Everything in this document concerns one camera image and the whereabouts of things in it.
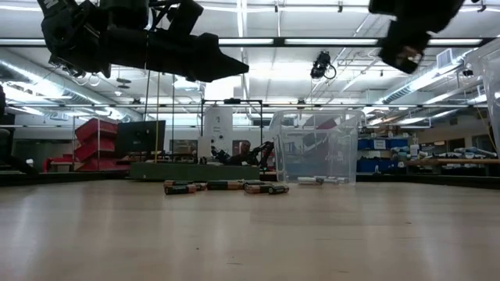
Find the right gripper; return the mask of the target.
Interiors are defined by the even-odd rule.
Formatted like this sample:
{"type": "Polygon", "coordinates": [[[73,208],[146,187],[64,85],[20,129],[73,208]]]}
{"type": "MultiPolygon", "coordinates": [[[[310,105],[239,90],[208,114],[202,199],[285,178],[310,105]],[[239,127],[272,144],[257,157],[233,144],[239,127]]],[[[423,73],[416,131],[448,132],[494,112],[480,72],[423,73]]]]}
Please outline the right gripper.
{"type": "Polygon", "coordinates": [[[430,40],[458,14],[464,0],[398,0],[386,37],[380,42],[380,59],[404,73],[414,73],[430,40]]]}

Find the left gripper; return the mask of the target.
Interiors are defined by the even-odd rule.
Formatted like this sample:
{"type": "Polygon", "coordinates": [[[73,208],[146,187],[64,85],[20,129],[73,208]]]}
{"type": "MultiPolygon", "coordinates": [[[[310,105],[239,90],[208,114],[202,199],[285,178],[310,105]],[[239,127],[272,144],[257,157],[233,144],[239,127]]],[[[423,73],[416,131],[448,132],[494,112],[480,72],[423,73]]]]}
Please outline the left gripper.
{"type": "Polygon", "coordinates": [[[219,37],[168,30],[112,30],[111,63],[213,82],[247,73],[249,65],[221,52],[219,37]]]}

